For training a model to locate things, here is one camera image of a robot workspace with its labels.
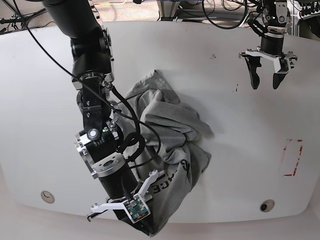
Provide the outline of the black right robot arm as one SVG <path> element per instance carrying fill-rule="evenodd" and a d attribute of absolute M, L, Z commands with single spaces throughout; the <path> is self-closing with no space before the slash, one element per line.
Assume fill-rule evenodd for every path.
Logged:
<path fill-rule="evenodd" d="M 77 104 L 83 130 L 76 135 L 76 149 L 93 178 L 98 179 L 109 201 L 91 207 L 91 220 L 113 211 L 134 226 L 151 223 L 148 190 L 159 177 L 153 170 L 139 183 L 130 162 L 146 146 L 142 122 L 113 85 L 113 53 L 109 31 L 100 26 L 86 0 L 45 0 L 44 8 L 70 38 L 73 68 L 69 73 L 78 90 Z"/>

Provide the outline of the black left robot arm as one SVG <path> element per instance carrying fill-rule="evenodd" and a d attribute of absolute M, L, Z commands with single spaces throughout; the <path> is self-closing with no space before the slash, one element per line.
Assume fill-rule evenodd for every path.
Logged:
<path fill-rule="evenodd" d="M 291 22 L 291 14 L 286 0 L 263 0 L 258 5 L 262 22 L 257 17 L 248 19 L 250 28 L 261 37 L 260 45 L 257 49 L 247 49 L 239 54 L 244 58 L 251 87 L 256 90 L 260 84 L 260 77 L 257 68 L 260 68 L 261 59 L 272 62 L 274 73 L 272 77 L 272 87 L 277 89 L 286 75 L 294 69 L 293 61 L 298 57 L 292 52 L 283 52 L 284 38 L 287 27 Z"/>

